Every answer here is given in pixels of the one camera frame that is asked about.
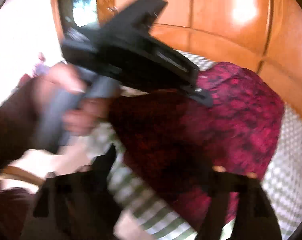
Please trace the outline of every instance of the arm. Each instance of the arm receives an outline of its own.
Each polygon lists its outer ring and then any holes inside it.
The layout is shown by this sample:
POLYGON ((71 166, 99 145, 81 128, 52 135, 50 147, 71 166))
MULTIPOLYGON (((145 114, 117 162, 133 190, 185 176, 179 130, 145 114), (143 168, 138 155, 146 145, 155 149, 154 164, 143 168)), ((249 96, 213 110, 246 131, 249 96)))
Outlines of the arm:
POLYGON ((0 107, 0 169, 20 158, 29 148, 37 115, 32 101, 32 79, 0 107))

